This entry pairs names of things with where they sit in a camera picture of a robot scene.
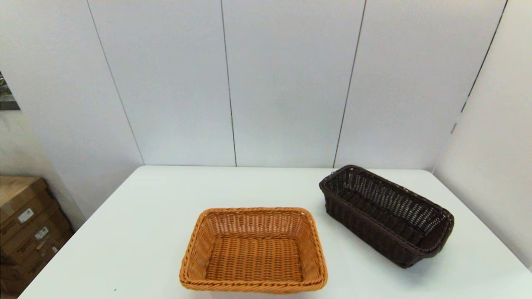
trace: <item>box label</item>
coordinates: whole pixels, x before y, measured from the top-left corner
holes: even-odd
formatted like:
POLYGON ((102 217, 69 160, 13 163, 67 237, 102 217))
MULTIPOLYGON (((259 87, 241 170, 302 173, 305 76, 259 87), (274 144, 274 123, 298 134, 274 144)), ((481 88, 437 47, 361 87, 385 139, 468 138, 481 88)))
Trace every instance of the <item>box label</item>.
POLYGON ((42 229, 40 229, 40 231, 38 233, 35 234, 35 238, 37 240, 40 240, 40 239, 44 238, 44 236, 46 236, 47 233, 48 233, 48 228, 47 227, 43 227, 42 229))
POLYGON ((31 208, 25 210, 22 214, 19 215, 19 221, 20 223, 24 223, 26 221, 28 221, 28 219, 31 218, 31 216, 33 216, 35 213, 33 212, 33 210, 31 208))

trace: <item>wall panel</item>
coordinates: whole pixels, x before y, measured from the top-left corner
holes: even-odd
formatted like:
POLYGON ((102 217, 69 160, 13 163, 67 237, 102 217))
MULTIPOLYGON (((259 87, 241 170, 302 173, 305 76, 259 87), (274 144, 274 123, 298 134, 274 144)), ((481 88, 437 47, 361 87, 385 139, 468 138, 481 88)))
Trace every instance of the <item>wall panel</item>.
POLYGON ((332 167, 363 6, 223 1, 238 166, 332 167))
POLYGON ((335 166, 432 170, 504 3, 368 1, 335 166))
POLYGON ((146 164, 234 166, 220 1, 89 1, 146 164))

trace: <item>woven pattern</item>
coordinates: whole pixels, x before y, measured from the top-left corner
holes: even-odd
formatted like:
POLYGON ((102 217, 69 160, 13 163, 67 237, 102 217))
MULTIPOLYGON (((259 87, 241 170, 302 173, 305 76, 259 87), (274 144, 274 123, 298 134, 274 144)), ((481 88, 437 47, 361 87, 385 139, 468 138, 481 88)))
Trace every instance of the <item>woven pattern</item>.
POLYGON ((440 252, 454 226, 446 209, 353 165, 320 188, 329 215, 403 268, 440 252))
POLYGON ((199 216, 179 278, 195 290, 288 294, 322 288, 327 269, 308 211, 209 209, 199 216))

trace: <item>stacked cardboard boxes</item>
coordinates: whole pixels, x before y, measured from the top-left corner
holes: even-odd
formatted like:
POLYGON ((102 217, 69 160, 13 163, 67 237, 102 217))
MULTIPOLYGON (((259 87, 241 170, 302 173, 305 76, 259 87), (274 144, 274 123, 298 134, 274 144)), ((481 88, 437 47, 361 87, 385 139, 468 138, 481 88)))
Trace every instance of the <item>stacked cardboard boxes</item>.
POLYGON ((40 178, 0 176, 0 290, 20 294, 72 236, 40 178))

